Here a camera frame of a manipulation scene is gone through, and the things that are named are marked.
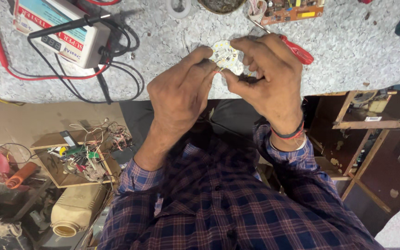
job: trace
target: plaid shirt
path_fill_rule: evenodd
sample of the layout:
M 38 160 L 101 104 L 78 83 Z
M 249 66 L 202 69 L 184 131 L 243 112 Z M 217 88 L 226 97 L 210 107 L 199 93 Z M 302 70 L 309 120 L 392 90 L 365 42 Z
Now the plaid shirt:
M 218 139 L 208 150 L 188 144 L 157 171 L 129 162 L 98 248 L 383 249 L 320 171 L 311 143 L 281 152 L 270 134 L 261 125 L 254 140 L 287 197 L 253 176 L 257 151 Z

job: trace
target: screwdriver handle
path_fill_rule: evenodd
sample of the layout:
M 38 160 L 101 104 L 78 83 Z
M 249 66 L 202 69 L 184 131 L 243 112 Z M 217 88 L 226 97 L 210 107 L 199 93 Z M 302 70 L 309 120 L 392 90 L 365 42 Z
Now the screwdriver handle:
M 308 51 L 304 50 L 299 45 L 288 41 L 288 38 L 284 35 L 279 35 L 279 37 L 289 47 L 289 49 L 291 49 L 293 54 L 302 64 L 308 65 L 314 61 L 314 57 L 310 53 L 308 53 Z

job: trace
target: red screwdriver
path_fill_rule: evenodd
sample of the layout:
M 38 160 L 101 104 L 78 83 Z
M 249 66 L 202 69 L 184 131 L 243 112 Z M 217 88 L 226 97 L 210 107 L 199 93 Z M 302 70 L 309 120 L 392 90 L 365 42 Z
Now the red screwdriver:
M 262 30 L 267 32 L 268 34 L 271 33 L 271 31 L 267 30 L 264 26 L 260 25 L 258 22 L 251 20 L 255 25 L 260 27 Z M 291 49 L 292 53 L 297 57 L 297 59 L 302 63 L 302 64 L 311 64 L 314 61 L 314 57 L 308 53 L 308 51 L 304 50 L 302 47 L 299 45 L 292 43 L 288 41 L 288 38 L 284 35 L 279 35 L 279 37 L 282 39 L 282 41 L 288 46 L 289 49 Z

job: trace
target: label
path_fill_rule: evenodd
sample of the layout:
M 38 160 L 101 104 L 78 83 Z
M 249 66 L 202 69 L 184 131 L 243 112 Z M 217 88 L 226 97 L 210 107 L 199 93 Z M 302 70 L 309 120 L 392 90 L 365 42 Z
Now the label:
M 382 119 L 382 116 L 367 116 L 367 118 L 365 118 L 366 122 L 379 122 Z
M 47 0 L 18 0 L 13 24 L 20 32 L 29 34 L 32 31 L 60 25 L 71 20 L 59 9 L 48 3 Z M 59 54 L 70 60 L 80 62 L 86 35 L 86 29 L 77 28 L 49 35 L 49 37 L 51 40 L 64 45 L 58 49 Z

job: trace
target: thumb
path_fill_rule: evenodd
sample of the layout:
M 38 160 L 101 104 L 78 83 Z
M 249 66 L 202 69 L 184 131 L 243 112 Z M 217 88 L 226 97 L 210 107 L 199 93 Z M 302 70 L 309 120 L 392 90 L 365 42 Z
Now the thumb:
M 228 90 L 231 93 L 237 94 L 242 98 L 247 95 L 248 91 L 250 90 L 249 83 L 240 81 L 239 77 L 229 69 L 223 69 L 220 74 L 226 79 Z

